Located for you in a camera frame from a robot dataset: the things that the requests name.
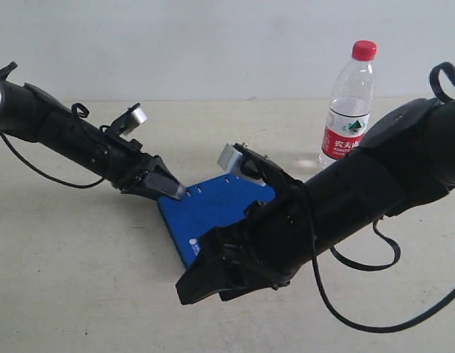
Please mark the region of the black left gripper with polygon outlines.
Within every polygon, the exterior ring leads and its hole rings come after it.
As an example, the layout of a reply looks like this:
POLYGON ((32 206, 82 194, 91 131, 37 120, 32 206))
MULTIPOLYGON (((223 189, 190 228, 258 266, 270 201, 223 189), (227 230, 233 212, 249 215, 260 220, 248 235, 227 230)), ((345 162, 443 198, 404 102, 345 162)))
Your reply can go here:
POLYGON ((183 199, 185 186, 168 170, 161 156, 142 151, 142 143, 127 140, 127 135, 121 133, 124 114, 109 126, 100 127, 111 159, 107 176, 112 186, 122 193, 149 199, 183 199))

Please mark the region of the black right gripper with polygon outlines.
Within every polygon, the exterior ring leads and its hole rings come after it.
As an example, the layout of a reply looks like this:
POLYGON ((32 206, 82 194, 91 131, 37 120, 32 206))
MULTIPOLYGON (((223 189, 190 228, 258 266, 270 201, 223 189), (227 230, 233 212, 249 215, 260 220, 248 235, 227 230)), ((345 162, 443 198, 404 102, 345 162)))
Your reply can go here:
POLYGON ((252 202, 240 221, 201 236, 197 259, 176 283, 182 304, 213 295, 227 302, 256 290, 286 287, 315 253, 304 182, 250 148, 246 157, 241 170, 261 177, 276 195, 269 202, 252 202))

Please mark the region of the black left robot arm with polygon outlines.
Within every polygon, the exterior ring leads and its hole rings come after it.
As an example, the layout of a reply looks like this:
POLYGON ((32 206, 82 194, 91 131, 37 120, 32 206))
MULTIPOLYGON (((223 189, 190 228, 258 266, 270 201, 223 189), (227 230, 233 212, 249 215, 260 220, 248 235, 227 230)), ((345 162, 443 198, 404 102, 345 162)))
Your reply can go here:
POLYGON ((138 140, 127 139, 147 120, 140 104, 127 108, 109 125, 94 126, 86 120, 90 111, 82 103, 66 107, 35 85, 8 81, 17 66, 11 62, 0 69, 0 136, 21 162, 42 177, 70 188, 88 189, 109 182, 122 194, 147 199, 184 197, 185 186, 169 171, 161 156, 148 154, 138 140), (76 184, 53 177, 20 154, 9 137, 39 143, 99 178, 76 184))

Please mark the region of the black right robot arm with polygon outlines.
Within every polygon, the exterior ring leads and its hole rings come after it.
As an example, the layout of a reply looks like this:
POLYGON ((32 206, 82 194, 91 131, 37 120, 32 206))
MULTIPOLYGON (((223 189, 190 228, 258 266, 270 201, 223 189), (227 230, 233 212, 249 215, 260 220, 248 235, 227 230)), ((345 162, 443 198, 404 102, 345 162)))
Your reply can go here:
POLYGON ((353 151, 307 181, 239 143, 229 150, 241 177, 264 181, 276 195, 199 238, 195 261, 176 283, 182 304, 288 286, 314 254, 384 215, 447 196, 455 188, 455 100, 416 99, 398 107, 353 151))

